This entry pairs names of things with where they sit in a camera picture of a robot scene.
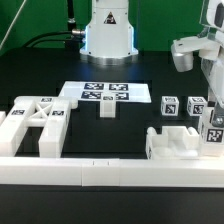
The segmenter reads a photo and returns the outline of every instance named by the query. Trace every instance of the white block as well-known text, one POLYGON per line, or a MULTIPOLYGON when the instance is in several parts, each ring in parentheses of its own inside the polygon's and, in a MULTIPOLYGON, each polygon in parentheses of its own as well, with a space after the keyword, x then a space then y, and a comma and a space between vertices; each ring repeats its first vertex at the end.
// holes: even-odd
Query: white block
POLYGON ((201 156, 223 156, 224 128, 213 127, 210 123, 214 108, 205 107, 199 122, 201 156))
POLYGON ((3 121, 6 118, 6 114, 4 111, 0 111, 0 125, 3 123, 3 121))
POLYGON ((59 158, 71 112, 71 102, 55 100, 39 140, 40 157, 59 158))
POLYGON ((96 159, 82 165, 82 186, 119 186, 119 159, 96 159))
POLYGON ((188 97, 187 112, 190 116, 201 116, 207 101, 204 97, 188 97))
POLYGON ((177 116, 179 100, 175 96, 163 96, 161 102, 161 112, 164 116, 177 116))
POLYGON ((199 134, 185 126, 163 126, 157 134, 150 127, 146 136, 146 154, 149 159, 195 159, 198 158, 199 134))
POLYGON ((14 105, 0 126, 0 156, 14 156, 26 134, 25 119, 34 113, 33 100, 14 105))
POLYGON ((100 117, 116 117, 116 95, 115 93, 103 93, 100 101, 100 117))

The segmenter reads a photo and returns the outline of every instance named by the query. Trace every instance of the white plastic part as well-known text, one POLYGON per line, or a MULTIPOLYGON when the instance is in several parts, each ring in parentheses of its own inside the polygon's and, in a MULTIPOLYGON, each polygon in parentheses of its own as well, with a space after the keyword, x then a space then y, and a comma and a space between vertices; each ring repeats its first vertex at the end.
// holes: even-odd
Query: white plastic part
POLYGON ((86 26, 86 44, 81 55, 122 59, 137 55, 134 30, 128 22, 128 0, 92 0, 92 19, 86 26))
POLYGON ((153 160, 198 158, 199 134, 194 128, 163 126, 161 135, 147 131, 146 154, 153 160))
POLYGON ((4 111, 0 111, 0 126, 6 118, 6 114, 4 111))
POLYGON ((224 155, 224 128, 213 127, 210 123, 213 108, 205 107, 199 121, 200 156, 224 155))
POLYGON ((40 157, 60 157, 70 111, 77 106, 75 98, 17 97, 8 116, 4 119, 4 113, 0 114, 0 122, 4 119, 0 126, 0 156, 14 156, 29 127, 44 127, 40 157))
POLYGON ((116 93, 116 101, 151 103, 147 84, 109 82, 65 82, 59 97, 100 101, 102 93, 116 93))
POLYGON ((204 97, 188 97, 187 112, 190 116, 201 116, 207 101, 204 97))
POLYGON ((34 101, 24 100, 15 104, 9 112, 0 126, 0 156, 15 155, 28 129, 25 120, 34 110, 34 101))
POLYGON ((59 158, 70 118, 71 103, 55 100, 39 140, 40 157, 59 158))
POLYGON ((220 43, 207 37, 186 37, 174 40, 174 48, 177 53, 187 53, 199 50, 199 56, 208 60, 216 60, 219 54, 220 43))
POLYGON ((224 108, 224 49, 221 48, 219 57, 211 62, 202 60, 202 71, 208 80, 209 86, 216 96, 221 107, 224 108))
POLYGON ((103 93, 100 101, 100 117, 115 118, 116 117, 116 94, 103 93))
POLYGON ((119 186, 119 159, 96 159, 82 165, 82 186, 119 186))
POLYGON ((163 96, 161 101, 161 113, 164 116, 177 116, 179 100, 176 96, 163 96))
POLYGON ((223 188, 224 159, 0 158, 0 176, 0 184, 223 188))

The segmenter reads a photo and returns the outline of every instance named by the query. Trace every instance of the white cube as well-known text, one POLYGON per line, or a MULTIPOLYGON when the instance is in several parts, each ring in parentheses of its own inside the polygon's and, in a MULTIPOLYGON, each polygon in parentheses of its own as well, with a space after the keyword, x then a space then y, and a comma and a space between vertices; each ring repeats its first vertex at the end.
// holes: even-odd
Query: white cube
POLYGON ((116 94, 102 93, 100 100, 100 117, 115 118, 116 116, 116 94))
POLYGON ((213 108, 205 107, 199 120, 200 154, 202 156, 223 156, 224 128, 216 128, 211 124, 212 110, 213 108))
POLYGON ((176 96, 163 96, 161 102, 161 112, 165 116, 177 116, 179 100, 176 96))
POLYGON ((190 116, 201 116, 207 101, 204 97, 188 97, 187 112, 190 116))

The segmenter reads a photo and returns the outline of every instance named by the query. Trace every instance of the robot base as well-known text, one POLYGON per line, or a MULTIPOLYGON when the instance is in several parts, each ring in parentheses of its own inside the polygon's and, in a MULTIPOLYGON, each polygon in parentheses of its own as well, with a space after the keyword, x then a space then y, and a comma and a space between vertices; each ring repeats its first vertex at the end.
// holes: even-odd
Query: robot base
POLYGON ((122 58, 101 58, 80 54, 80 58, 82 61, 87 61, 98 65, 123 65, 126 63, 133 63, 138 61, 138 55, 130 55, 122 58))

